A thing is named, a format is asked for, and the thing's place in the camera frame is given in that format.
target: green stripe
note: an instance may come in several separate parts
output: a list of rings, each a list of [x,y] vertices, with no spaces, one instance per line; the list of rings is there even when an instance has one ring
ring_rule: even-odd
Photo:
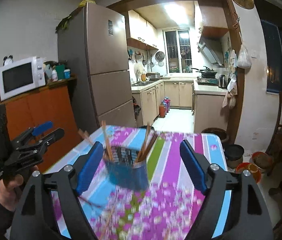
[[[165,140],[162,139],[160,136],[157,138],[153,151],[150,155],[150,158],[147,162],[147,168],[148,168],[148,179],[149,181],[152,180],[155,168],[157,166],[162,148],[163,148],[163,144],[164,144]]]

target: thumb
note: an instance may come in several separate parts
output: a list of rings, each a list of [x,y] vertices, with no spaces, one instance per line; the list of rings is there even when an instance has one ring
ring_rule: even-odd
[[[14,188],[21,186],[23,184],[23,177],[20,174],[17,174],[13,180],[11,180],[7,185],[6,185],[6,190],[8,192],[11,192],[14,190]]]

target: ceiling light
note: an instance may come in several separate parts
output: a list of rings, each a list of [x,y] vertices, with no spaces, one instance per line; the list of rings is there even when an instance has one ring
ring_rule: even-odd
[[[188,33],[180,33],[180,38],[182,39],[188,39],[189,38],[189,34]]]
[[[175,3],[169,3],[164,6],[169,17],[175,21],[178,25],[186,25],[189,23],[188,17],[185,13],[185,9]]]

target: alarm clock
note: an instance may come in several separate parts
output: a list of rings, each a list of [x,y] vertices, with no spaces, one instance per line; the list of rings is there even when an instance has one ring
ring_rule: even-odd
[[[10,64],[10,63],[13,63],[13,55],[9,55],[8,57],[5,56],[3,58],[3,66]]]

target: white bottle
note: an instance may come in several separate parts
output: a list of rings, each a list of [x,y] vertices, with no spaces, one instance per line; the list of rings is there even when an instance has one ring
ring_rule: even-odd
[[[57,81],[58,80],[58,73],[56,72],[56,70],[54,69],[52,71],[52,81]]]

